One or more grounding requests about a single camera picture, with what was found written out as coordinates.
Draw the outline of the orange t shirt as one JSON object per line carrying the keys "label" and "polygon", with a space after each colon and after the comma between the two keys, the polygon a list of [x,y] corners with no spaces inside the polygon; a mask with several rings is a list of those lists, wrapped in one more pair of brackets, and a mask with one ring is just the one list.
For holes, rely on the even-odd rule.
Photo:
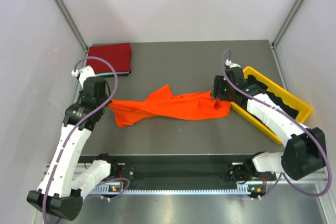
{"label": "orange t shirt", "polygon": [[201,121],[228,116],[231,103],[211,97],[211,91],[174,95],[169,85],[149,94],[144,101],[112,100],[109,108],[114,112],[118,127],[131,126],[144,119],[167,118]]}

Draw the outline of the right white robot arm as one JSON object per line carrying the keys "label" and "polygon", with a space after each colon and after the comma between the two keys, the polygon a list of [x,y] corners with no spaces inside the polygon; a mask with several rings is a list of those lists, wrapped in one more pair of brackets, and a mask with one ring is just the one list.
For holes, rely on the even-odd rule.
{"label": "right white robot arm", "polygon": [[255,154],[245,166],[246,176],[256,180],[264,172],[276,172],[300,180],[324,168],[326,163],[320,152],[325,149],[323,131],[296,121],[294,109],[267,89],[254,76],[245,78],[240,67],[228,68],[224,76],[214,78],[213,99],[236,103],[270,129],[285,147],[283,152]]}

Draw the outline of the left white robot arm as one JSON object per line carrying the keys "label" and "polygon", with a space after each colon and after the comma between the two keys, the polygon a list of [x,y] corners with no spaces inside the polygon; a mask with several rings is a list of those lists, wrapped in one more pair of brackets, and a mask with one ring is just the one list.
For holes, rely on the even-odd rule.
{"label": "left white robot arm", "polygon": [[109,90],[104,78],[88,77],[78,101],[66,109],[50,167],[38,188],[27,195],[27,202],[44,216],[73,221],[85,198],[103,179],[117,178],[119,168],[107,154],[97,156],[87,170],[74,176],[82,149],[110,103]]}

